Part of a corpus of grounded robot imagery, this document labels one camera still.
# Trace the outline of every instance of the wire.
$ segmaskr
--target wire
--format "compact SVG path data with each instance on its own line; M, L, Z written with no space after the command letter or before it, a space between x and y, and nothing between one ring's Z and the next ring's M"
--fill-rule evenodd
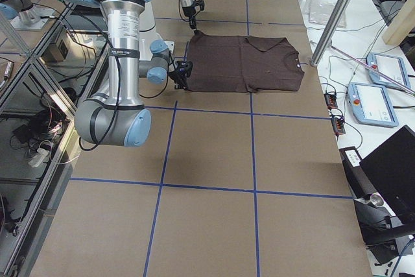
M360 135L360 137L361 137L361 142L360 142L359 146L358 146L358 147L356 147L356 149L361 148L361 147L362 147L362 144L363 144L363 135L362 135L362 133L361 133L359 130L357 130L357 128L355 128L353 125L351 125L351 124L349 124L349 123L347 123L347 122L344 122L344 123L345 123L345 124L347 124L348 126L350 126L351 128L355 129L355 130L357 131L357 133Z
M0 227L0 237L1 237L1 233L3 232L3 225L6 222L6 207L5 207L5 202L3 200L3 195L1 194L1 192L0 192L0 201L1 201L1 208L3 211L3 220L1 222L1 227Z
M12 60L10 60L10 59L8 59L8 58L3 58L2 56L0 56L0 58L1 58L2 60L6 60L6 61L9 61L9 62L13 62Z
M391 15L395 14L395 13L396 13L396 12L398 12L399 10L400 10L400 9L397 9L397 10L393 11L393 13L390 13L390 11L389 11L389 14L388 14L385 18L381 18L381 19L377 20L376 22L373 22L372 24L369 24L369 25L363 26L363 27L361 27L361 28L359 28L359 29L336 29L335 31L336 31L336 32L357 32L357 31L359 31L359 30L366 29L366 28L368 28L368 27L374 26L375 24L378 24L380 21L384 21L386 18L389 18L389 16L391 16ZM318 28L315 28L315 27L307 27L307 29L324 30L324 29L318 29Z
M174 69L176 70L177 68L176 68L176 66L174 66L174 59L171 56L170 52L169 52L169 60L170 60L170 62L167 64L167 70L169 70L170 65L173 65ZM169 76L167 76L167 78L166 78L166 84L164 85L164 88L159 93L157 93L156 95L153 95L151 97L146 97L145 95L142 95L142 94L139 94L139 95L140 95L140 97L143 97L145 99L154 99L155 97L158 97L159 95L161 95L166 90L168 84L169 84Z
M80 156L80 155L75 156L74 158L72 158L71 160L68 160L67 162L59 162L59 163L56 163L56 165L65 165L65 164L67 164L67 163L73 162L75 159L78 159L78 158L79 158L79 156Z
M166 90L168 84L169 84L169 78L167 77L164 88L159 93L157 93L156 95L153 95L151 97L146 97L145 95L140 94L140 97L143 97L145 99L154 99L155 97L158 97L159 95L161 95Z
M397 109L404 109L404 108L415 108L415 105L412 105L412 106L393 106L394 108L397 108Z
M399 264L399 262L401 261L401 258L402 258L402 256L403 256L403 254L405 253L406 249L408 249L409 245L410 245L411 243L414 243L414 241L415 241L415 237L414 237L414 238L412 238L410 241L408 241L408 243L407 243L407 244L403 247L402 252L401 252L401 254L399 255L399 257L398 257L398 259L397 259L397 261L396 261L396 263L395 263L394 269L393 269L393 270L392 270L392 272L390 273L390 277L394 277L395 271L396 271L396 269L397 269L397 265L398 265L398 264Z

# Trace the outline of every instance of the silver arm segment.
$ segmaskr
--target silver arm segment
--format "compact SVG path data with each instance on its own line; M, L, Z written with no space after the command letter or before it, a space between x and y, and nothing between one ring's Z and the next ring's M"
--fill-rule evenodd
M139 16L150 0L66 1L100 7L108 24L111 46L109 83L98 95L78 106L75 114L78 134L95 146L144 144L151 116L139 98Z

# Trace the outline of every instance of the white table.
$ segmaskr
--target white table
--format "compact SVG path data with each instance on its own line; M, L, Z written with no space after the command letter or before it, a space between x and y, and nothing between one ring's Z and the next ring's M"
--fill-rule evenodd
M337 0L326 0L331 3L335 3ZM383 27L384 22L377 11L375 5L373 4L372 0L351 0L350 4L346 9L346 28L338 28L335 32L332 41L333 46L343 50L344 52L352 55L355 58L363 58L367 55L367 50L369 46L371 46L373 40L375 39L377 32ZM323 25L310 23L309 22L309 15L307 13L303 13L304 23L307 27L307 33L309 35L309 39L318 42L323 30L315 30L310 29L323 29ZM339 30L351 30L348 32L339 31ZM409 64L408 60L406 59L405 55L403 54L402 50L399 47L394 48L391 45L385 45L383 42L381 35L375 42L373 49L369 52L377 52L382 53L384 51L388 51L385 54L400 56L405 61L405 66L407 68L408 74L413 75L415 71L413 70L412 66ZM335 52L332 49L327 49L318 65L318 73L321 77L320 82L326 83L328 82L332 84L337 92L345 92L346 89L344 86L340 85L348 85L350 81L352 82L363 82L363 83L372 83L368 73L366 72L365 68L359 66L357 68L357 63L354 61L344 61L338 58L331 58L331 78L336 80L339 83L336 83L329 79L329 57L335 55L341 58L346 58L341 54ZM412 83L412 88L415 86L415 79L410 78L410 82ZM323 91L326 90L327 85L323 84L322 88ZM333 91L333 89L328 86L328 91ZM406 95L400 91L395 90L388 90L388 94L392 100L392 104L394 106L410 106L415 105L415 98L411 98L411 96ZM415 110L414 109L397 109L396 115L399 121L399 126L396 128L385 128L381 126L368 126L368 125L361 125L356 122L354 118L350 105L345 103L345 93L338 93L337 94L337 102L339 108L344 112L344 116L346 118L346 122L353 125L356 129L358 129L362 136L363 141L362 145L359 148L359 153L364 158L369 153L371 153L376 147L378 147L382 142L388 139L393 133L399 130L403 125L408 125L411 129L415 130ZM346 125L346 134L339 136L337 145L339 148L349 147L349 146L358 146L361 142L360 135L352 129L350 126ZM375 258L373 257L371 252L368 252L369 259L371 260L371 266L373 274L382 275L385 273L386 269L388 268L386 265L382 267L374 266L376 262ZM398 276L399 272L407 272L415 274L415 256L404 256L395 272L394 276Z

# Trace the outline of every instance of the black cable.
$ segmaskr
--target black cable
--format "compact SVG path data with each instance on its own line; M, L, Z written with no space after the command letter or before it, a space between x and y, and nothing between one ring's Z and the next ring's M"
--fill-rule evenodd
M412 105L412 106L393 106L394 108L397 108L397 109L405 109L405 108L415 108L415 105Z
M65 2L63 2L63 4L66 6L66 8L68 8L68 9L70 9L74 14L76 14L76 15L78 15L78 16L80 16L80 17L82 17L82 18L84 18L84 19L86 19L87 21L89 21L103 36L104 36L104 38L106 39L106 41L107 41L107 43L108 43L108 45L113 49L113 45L112 45L112 42L108 39L108 36L104 33L104 31L102 30L102 29L100 29L99 27L98 27L98 25L97 24L95 24L92 20L90 20L89 18L87 18L86 16L84 16L83 14L81 14L81 13L79 13L79 12L75 12L72 8L69 8L68 7L68 5L65 3ZM81 143L81 137L79 137L79 147L83 150L83 151L86 151L86 152L89 152L89 151L92 151L92 150L94 150L94 149L96 149L101 143L102 143L102 141L104 141L104 139L105 139L105 137L107 136L107 134L109 133L109 131L110 131L110 129L111 129L111 127L112 127L112 125L113 125L113 122L114 122L114 120L115 120L115 117L116 117L116 115L117 115L117 112L118 112L118 107L119 107L119 97L120 97L120 94L121 94L121 64L119 63L119 59L118 59L118 57L114 57L115 58L115 62L117 63L117 69L118 69L118 90L117 90L117 101L116 101L116 103L115 103L115 108L114 108L114 112L113 112L113 115L112 115L112 118L111 118L111 121L110 121L110 124L108 125L108 128L106 129L106 131L105 131L105 133L104 133L104 135L101 137L101 139L98 141L98 142L96 142L96 144L94 145L94 146L92 146L91 148L88 148L88 149L86 149L85 147L83 147L82 146L82 143Z
M169 70L170 65L173 65L174 69L176 69L176 67L174 66L173 57L171 56L170 52L169 52L169 60L171 62L167 64L167 70ZM157 93L156 95L153 95L151 97L146 97L145 95L142 95L142 94L139 94L139 95L140 95L140 97L143 97L145 99L154 99L155 97L158 97L159 95L161 95L166 90L168 84L169 84L169 76L166 77L166 84L164 85L164 88L159 93Z
M347 124L348 126L350 126L351 128L355 129L355 130L357 131L357 133L360 135L360 137L361 137L361 142L360 142L359 146L358 146L358 147L356 147L356 149L361 148L361 147L362 147L362 144L363 144L363 135L362 135L362 133L361 133L359 130L357 130L357 128L355 128L354 126L352 126L351 124L349 124L349 123L347 123L347 122L344 122L344 123L345 123L345 124Z
M114 113L112 114L110 124L108 125L108 128L106 129L104 135L101 137L101 139L98 142L95 143L94 146L92 146L89 149L86 149L85 147L82 146L82 144L81 144L82 139L81 139L81 137L79 137L79 147L80 147L80 149L82 149L85 152L89 152L89 151L92 151L92 150L96 149L102 143L102 141L104 141L105 137L107 136L107 134L109 133L109 131L112 127L112 124L115 120L115 116L117 115L117 112L118 112L119 97L120 97L120 94L121 94L121 64L119 63L118 57L115 56L114 58L115 58L115 61L117 62L117 68L118 68L118 91L117 91L117 101L115 102Z
M390 49L388 49L388 50L386 50L386 51L383 51L383 52L379 52L380 54L382 54L382 53L386 53L386 52L389 52L389 51L391 51L391 50L393 50L393 49L396 49L396 48L398 48L399 46L397 45L397 46L395 46L395 47L393 47L393 48L390 48Z
M89 71L87 71L85 73L82 73L80 75L72 76L72 77L67 77L65 79L59 80L58 83L61 84L61 83L65 82L65 81L68 81L68 80L78 79L78 78L81 78L81 77L85 77L85 76L89 75L90 73L92 73L92 71L93 71L93 69L90 69Z
M32 81L32 83L36 87L36 89L40 92L40 94L41 94L40 97L43 97L43 95L46 93L46 90L42 88L40 83L32 76L31 73L28 75L28 77Z
M140 94L140 97L143 97L145 99L154 99L155 97L158 97L159 95L161 95L166 90L168 84L169 84L169 77L166 78L166 83L164 85L164 88L159 93L157 93L156 95L153 95L151 97L146 97L145 95Z
M8 58L3 58L2 56L0 56L0 58L1 58L2 60L6 60L6 61L9 61L9 62L13 62L12 60L9 60Z
M23 85L26 87L26 89L28 89L28 91L31 93L31 94L33 94L35 97L37 97L37 98L39 98L39 99L41 99L41 95L37 95L36 93L34 93L33 92L33 90L26 84L26 82L22 82L23 83Z

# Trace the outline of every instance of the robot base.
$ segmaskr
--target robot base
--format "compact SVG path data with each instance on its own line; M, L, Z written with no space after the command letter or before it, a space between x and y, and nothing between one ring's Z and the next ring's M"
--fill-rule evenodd
M39 13L40 16L51 16L54 14L54 10L52 9L36 8L36 11ZM18 29L18 30L42 30L43 27L48 22L48 20L49 19L40 19L40 21L33 23L32 25L26 25L22 23L19 16L16 16L11 21L11 24L15 29Z

